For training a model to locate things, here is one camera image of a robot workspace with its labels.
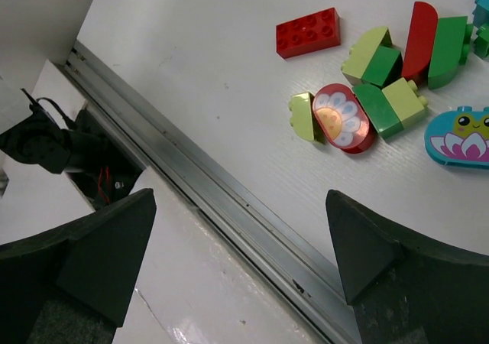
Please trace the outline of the lime small lego piece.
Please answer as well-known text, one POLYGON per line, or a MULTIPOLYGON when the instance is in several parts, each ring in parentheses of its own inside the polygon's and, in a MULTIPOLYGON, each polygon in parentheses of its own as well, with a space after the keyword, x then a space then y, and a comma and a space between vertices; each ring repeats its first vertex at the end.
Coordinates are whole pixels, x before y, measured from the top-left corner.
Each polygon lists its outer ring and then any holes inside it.
POLYGON ((291 112, 290 125, 299 138, 323 144, 325 137, 313 114, 313 100, 314 96, 310 92, 302 92, 290 97, 288 102, 288 109, 291 112))

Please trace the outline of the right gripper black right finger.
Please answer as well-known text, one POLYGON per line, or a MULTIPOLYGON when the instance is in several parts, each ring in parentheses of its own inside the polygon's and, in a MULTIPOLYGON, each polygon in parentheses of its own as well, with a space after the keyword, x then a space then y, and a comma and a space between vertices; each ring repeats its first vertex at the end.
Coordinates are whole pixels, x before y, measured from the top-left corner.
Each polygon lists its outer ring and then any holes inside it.
POLYGON ((488 257, 330 190, 329 231, 363 343, 486 343, 488 257))

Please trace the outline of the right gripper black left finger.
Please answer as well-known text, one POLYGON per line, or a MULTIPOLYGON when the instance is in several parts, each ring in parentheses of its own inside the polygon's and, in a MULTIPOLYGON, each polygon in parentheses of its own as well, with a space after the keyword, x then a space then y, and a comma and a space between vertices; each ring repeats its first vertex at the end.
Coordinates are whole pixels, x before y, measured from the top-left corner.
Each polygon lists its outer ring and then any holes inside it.
POLYGON ((1 246, 3 343, 110 343, 124 324, 154 225, 144 188, 1 246))

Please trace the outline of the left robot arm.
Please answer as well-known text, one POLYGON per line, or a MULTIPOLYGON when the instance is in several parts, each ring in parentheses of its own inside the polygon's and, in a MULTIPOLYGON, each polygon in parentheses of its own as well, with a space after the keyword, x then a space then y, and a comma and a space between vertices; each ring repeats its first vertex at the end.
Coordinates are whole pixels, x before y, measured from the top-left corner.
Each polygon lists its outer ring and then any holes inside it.
POLYGON ((52 99, 26 89, 31 114, 1 133, 1 150, 22 164, 66 174, 99 210, 130 194, 143 168, 87 109, 72 120, 52 99))

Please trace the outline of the small light blue lego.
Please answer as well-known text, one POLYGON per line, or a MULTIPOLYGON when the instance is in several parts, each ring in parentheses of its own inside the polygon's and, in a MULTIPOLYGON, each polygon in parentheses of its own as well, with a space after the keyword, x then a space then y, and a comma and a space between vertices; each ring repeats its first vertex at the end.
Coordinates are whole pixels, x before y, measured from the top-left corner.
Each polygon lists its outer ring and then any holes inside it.
POLYGON ((473 24, 479 28, 488 23, 489 17, 489 0, 474 0, 475 8, 473 14, 473 24))

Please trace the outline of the red 2x4 lego brick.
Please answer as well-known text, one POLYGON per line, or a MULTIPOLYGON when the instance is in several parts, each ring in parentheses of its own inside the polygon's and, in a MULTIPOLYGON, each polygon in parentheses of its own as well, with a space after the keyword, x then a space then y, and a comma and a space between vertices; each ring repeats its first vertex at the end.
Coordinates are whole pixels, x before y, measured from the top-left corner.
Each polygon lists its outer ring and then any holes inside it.
POLYGON ((340 17, 335 8, 318 11, 276 26, 276 52, 289 59, 341 44, 340 17))

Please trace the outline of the dark green 2x4 lego brick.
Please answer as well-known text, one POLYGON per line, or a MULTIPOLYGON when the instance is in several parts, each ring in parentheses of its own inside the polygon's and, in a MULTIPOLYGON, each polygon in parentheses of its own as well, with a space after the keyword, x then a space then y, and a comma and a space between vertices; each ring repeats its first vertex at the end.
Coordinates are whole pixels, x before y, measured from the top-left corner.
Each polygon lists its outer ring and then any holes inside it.
POLYGON ((476 38, 474 39, 474 54, 481 59, 488 57, 489 46, 489 27, 488 24, 483 24, 477 29, 476 38))

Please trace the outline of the aluminium table rail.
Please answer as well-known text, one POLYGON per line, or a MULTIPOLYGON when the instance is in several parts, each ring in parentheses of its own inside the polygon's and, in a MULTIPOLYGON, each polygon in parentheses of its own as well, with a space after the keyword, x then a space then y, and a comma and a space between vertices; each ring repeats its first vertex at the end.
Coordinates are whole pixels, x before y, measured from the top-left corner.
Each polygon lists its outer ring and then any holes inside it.
POLYGON ((66 73, 134 152, 165 176, 327 342, 361 340, 338 269, 81 43, 66 73))

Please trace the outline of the green and lime lego block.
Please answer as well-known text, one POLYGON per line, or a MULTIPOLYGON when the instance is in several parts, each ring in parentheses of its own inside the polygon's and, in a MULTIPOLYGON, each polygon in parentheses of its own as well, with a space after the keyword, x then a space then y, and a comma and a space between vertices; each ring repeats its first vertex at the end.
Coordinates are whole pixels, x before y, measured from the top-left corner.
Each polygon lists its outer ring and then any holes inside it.
POLYGON ((353 93, 377 133, 387 140, 427 116, 428 100, 413 80, 401 77, 383 89, 371 84, 353 86, 353 93))

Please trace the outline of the red flower print lego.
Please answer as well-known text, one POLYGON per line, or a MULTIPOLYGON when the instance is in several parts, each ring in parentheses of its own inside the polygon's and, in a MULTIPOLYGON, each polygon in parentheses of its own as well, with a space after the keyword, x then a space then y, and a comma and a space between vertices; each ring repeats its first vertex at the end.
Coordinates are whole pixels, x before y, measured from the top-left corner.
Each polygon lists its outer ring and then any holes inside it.
POLYGON ((327 141, 347 154, 368 150, 377 136, 352 90, 333 83, 314 96, 312 111, 327 141))

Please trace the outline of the red half-round lego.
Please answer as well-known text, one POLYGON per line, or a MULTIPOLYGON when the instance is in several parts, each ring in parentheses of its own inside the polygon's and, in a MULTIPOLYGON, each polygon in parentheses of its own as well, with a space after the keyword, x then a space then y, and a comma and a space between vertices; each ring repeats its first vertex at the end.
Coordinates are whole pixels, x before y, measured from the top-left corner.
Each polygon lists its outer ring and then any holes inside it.
POLYGON ((428 74, 439 16, 427 2, 414 2, 401 76, 418 86, 428 74))

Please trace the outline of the teal frog lily lego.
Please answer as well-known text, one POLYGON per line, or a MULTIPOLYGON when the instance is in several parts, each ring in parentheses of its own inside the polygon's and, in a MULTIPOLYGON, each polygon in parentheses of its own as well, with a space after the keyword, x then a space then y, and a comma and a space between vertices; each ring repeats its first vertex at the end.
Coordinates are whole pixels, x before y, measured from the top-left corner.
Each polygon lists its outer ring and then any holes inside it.
POLYGON ((437 115, 424 133, 426 153, 444 166, 488 168, 488 108, 470 106, 437 115))

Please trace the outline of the lime and green slope lego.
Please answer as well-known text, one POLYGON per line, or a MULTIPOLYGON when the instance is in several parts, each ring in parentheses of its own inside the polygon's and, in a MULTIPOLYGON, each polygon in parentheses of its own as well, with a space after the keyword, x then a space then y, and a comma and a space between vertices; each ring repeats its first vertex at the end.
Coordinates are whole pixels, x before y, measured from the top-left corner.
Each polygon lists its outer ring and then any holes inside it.
POLYGON ((393 47, 389 28, 378 26, 364 32, 350 48, 341 72, 353 86, 370 83, 383 88, 399 78, 402 65, 402 53, 393 47))

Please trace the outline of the green half-round lego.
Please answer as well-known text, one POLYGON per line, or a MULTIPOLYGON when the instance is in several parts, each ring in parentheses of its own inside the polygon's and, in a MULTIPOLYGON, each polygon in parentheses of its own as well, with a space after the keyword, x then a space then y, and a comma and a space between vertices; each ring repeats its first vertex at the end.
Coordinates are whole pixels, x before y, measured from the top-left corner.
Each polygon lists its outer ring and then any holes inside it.
POLYGON ((428 72, 429 89, 448 85, 467 62, 474 25, 467 16, 440 18, 428 72))

